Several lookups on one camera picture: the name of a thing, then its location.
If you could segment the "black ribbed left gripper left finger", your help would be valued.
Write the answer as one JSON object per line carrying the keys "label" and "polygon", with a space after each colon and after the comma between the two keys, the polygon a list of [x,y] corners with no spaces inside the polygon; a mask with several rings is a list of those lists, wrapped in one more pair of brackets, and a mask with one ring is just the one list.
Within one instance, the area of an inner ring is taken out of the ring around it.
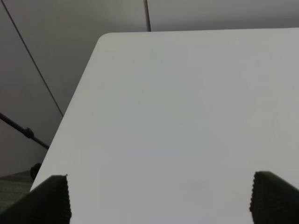
{"label": "black ribbed left gripper left finger", "polygon": [[2,224],[69,224],[67,176],[52,175],[0,215]]}

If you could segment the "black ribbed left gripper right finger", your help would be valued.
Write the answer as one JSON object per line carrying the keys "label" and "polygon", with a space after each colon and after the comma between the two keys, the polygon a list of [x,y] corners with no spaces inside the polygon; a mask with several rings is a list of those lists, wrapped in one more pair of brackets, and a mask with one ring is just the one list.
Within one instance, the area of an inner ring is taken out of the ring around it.
{"label": "black ribbed left gripper right finger", "polygon": [[249,210],[255,224],[297,224],[299,190],[272,172],[255,172]]}

